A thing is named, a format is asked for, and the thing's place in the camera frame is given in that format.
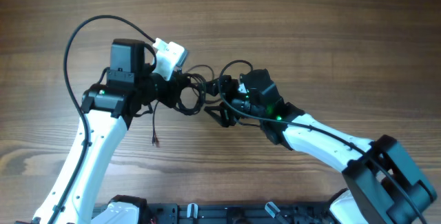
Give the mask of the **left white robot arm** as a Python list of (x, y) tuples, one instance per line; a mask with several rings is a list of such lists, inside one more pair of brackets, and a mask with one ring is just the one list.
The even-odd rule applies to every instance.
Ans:
[(174, 107), (189, 85), (176, 71), (186, 57), (187, 50), (172, 41), (113, 41), (107, 80), (84, 92), (74, 143), (33, 223), (91, 222), (106, 169), (132, 119), (153, 101)]

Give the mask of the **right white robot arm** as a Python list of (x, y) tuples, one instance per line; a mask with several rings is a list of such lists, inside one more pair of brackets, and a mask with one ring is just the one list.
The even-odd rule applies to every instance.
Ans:
[(238, 79), (221, 75), (206, 83), (220, 105), (206, 107), (223, 127), (241, 118), (256, 119), (275, 145), (309, 154), (342, 174), (347, 187), (328, 210), (339, 223), (412, 223), (437, 193), (399, 141), (383, 135), (359, 138), (315, 120), (284, 101), (267, 70), (251, 70)]

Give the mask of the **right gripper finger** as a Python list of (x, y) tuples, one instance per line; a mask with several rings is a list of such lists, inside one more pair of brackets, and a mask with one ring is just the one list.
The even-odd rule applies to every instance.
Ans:
[(229, 127), (227, 110), (220, 106), (206, 106), (204, 111), (209, 114), (221, 127)]
[(220, 91), (220, 83), (219, 79), (213, 79), (211, 81), (207, 81), (205, 84), (206, 93), (211, 96), (218, 96)]

